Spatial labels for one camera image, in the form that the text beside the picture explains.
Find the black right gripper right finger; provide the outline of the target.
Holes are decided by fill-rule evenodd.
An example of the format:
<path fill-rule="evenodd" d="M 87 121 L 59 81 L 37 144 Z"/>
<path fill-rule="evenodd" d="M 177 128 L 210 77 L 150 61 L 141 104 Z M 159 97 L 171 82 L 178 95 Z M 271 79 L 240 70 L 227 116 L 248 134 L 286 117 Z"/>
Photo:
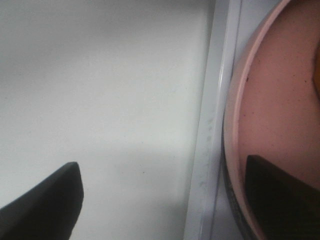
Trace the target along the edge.
<path fill-rule="evenodd" d="M 259 155 L 249 155 L 245 194 L 268 240 L 318 240 L 320 192 Z"/>

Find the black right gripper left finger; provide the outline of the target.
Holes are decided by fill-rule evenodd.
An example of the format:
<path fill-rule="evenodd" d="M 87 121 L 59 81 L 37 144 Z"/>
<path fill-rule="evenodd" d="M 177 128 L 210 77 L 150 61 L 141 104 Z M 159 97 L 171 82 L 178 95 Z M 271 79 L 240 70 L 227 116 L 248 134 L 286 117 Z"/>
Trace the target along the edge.
<path fill-rule="evenodd" d="M 2 240 L 68 240 L 77 223 L 84 189 L 77 162 L 68 162 L 0 209 Z"/>

